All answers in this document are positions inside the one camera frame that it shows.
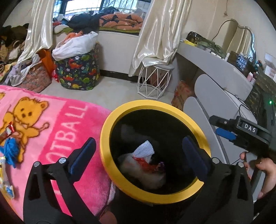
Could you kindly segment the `person's right hand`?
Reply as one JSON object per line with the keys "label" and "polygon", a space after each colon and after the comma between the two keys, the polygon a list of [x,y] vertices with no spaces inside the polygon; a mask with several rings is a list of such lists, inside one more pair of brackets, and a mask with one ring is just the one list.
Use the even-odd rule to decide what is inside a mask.
{"label": "person's right hand", "polygon": [[262,185],[262,189],[257,197],[258,200],[268,195],[268,193],[272,191],[275,187],[276,168],[275,163],[270,158],[257,159],[254,161],[254,164],[256,168],[258,168],[266,174],[264,183]]}

